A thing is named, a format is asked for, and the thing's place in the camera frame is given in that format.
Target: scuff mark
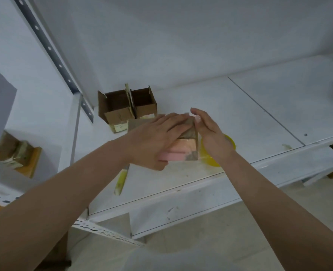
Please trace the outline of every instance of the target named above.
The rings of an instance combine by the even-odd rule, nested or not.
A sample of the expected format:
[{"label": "scuff mark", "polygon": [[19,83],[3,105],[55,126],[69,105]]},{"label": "scuff mark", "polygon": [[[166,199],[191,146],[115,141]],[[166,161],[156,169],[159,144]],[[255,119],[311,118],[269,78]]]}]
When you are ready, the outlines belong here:
[{"label": "scuff mark", "polygon": [[292,150],[293,148],[290,145],[286,145],[285,143],[282,143],[284,146],[284,150]]}]

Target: tiled floor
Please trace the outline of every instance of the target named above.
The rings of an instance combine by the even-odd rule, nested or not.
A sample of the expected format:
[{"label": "tiled floor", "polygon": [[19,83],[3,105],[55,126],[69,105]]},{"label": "tiled floor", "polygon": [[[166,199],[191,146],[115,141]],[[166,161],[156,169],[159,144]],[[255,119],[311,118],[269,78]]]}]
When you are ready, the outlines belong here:
[{"label": "tiled floor", "polygon": [[[333,180],[323,178],[308,187],[295,182],[282,190],[333,230]],[[160,253],[198,246],[222,255],[242,270],[283,270],[243,202],[146,237],[146,249]],[[119,270],[134,249],[72,229],[69,255],[73,264],[69,271]]]}]

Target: person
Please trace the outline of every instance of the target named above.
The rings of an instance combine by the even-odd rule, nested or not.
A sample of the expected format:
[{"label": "person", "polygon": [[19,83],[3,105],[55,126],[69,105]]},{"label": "person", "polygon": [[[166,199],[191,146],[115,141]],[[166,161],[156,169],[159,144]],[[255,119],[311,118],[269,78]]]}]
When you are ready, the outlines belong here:
[{"label": "person", "polygon": [[[239,155],[218,125],[191,108],[207,152],[229,180],[285,270],[333,270],[333,232]],[[0,211],[0,270],[33,270],[126,164],[163,170],[158,160],[190,125],[158,116],[86,155]]]}]

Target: forearm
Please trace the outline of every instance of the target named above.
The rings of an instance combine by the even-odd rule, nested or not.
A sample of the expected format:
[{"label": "forearm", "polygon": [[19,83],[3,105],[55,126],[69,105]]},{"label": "forearm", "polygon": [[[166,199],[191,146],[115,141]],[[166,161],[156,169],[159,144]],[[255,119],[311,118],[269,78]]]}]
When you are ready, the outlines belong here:
[{"label": "forearm", "polygon": [[125,166],[123,154],[110,141],[2,209],[0,270],[33,270]]},{"label": "forearm", "polygon": [[221,162],[286,270],[333,269],[333,232],[238,153]]}]

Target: shelf panel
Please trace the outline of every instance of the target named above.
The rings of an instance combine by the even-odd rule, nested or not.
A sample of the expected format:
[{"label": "shelf panel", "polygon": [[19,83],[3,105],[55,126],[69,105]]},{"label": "shelf panel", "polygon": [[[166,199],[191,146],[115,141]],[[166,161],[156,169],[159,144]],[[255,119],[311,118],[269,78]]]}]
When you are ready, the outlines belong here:
[{"label": "shelf panel", "polygon": [[[333,150],[324,147],[286,157],[259,171],[281,187],[331,167]],[[225,176],[207,187],[130,212],[132,235],[139,238],[239,201],[240,196]]]},{"label": "shelf panel", "polygon": [[[185,113],[190,107],[206,110],[222,131],[232,137],[236,150],[250,163],[302,146],[228,77],[155,91],[154,96],[159,113]],[[123,134],[112,134],[108,125],[97,116],[94,128],[99,145]],[[115,211],[125,204],[140,203],[149,196],[161,196],[170,189],[182,189],[184,185],[222,172],[221,168],[200,161],[171,162],[162,172],[130,165],[121,195],[113,194],[116,178],[93,200],[89,214],[108,209]]]},{"label": "shelf panel", "polygon": [[314,56],[230,78],[305,145],[333,137],[333,59]]}]

